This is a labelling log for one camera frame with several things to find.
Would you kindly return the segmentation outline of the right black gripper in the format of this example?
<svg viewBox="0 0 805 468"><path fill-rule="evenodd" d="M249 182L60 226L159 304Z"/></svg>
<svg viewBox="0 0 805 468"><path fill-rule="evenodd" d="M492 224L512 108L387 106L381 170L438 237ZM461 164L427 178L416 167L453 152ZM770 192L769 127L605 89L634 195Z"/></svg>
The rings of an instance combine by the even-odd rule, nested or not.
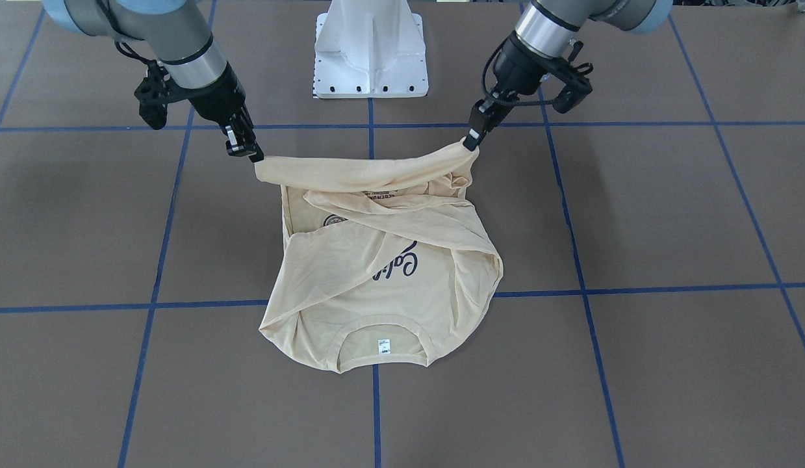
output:
<svg viewBox="0 0 805 468"><path fill-rule="evenodd" d="M189 101L201 118L224 128L229 156L247 157L252 163L265 160L246 107L245 91L230 65L214 83L189 89L175 82L167 66L149 61L146 77L134 96L140 103L141 118L154 130L167 124L169 104Z"/></svg>

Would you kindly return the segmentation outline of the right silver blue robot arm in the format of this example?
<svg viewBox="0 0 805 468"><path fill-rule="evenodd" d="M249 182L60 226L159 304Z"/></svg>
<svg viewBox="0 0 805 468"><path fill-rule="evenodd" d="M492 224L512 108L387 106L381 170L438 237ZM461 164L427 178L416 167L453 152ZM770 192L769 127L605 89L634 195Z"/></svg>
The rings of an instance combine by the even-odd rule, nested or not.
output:
<svg viewBox="0 0 805 468"><path fill-rule="evenodd" d="M155 130L168 106L188 101L197 115L217 124L227 154L264 158L246 106L246 95L211 27L194 1L45 1L63 29L108 36L123 56L143 63L134 91L140 116Z"/></svg>

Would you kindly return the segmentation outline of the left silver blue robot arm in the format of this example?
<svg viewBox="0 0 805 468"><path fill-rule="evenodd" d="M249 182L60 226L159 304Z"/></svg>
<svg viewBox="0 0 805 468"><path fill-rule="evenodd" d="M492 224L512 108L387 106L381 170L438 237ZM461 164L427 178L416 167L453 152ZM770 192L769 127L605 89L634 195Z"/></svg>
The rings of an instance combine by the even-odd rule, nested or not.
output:
<svg viewBox="0 0 805 468"><path fill-rule="evenodd" d="M550 105L565 114L592 91L591 63L574 65L587 21L633 34L657 29L672 1L531 1L481 74L483 98L470 111L463 146L476 150L515 107Z"/></svg>

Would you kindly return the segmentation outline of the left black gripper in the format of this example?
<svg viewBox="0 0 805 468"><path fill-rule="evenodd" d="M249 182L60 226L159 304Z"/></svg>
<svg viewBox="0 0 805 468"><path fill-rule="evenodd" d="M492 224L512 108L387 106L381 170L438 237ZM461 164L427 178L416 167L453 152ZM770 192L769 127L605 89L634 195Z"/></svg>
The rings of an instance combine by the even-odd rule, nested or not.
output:
<svg viewBox="0 0 805 468"><path fill-rule="evenodd" d="M483 76L487 75L490 65L494 66L496 83L493 88L487 88L483 84L483 99L479 99L470 111L470 130L463 140L463 146L468 151L476 150L483 139L506 119L513 107L551 105L556 112L565 114L593 92L587 78L593 71L592 63L572 65L572 61L583 48L583 42L571 39L568 45L572 51L566 58L546 57L536 53L515 32L510 33L498 45L483 66ZM530 103L519 101L518 95L532 96L538 92L544 76L547 75L563 83L556 98Z"/></svg>

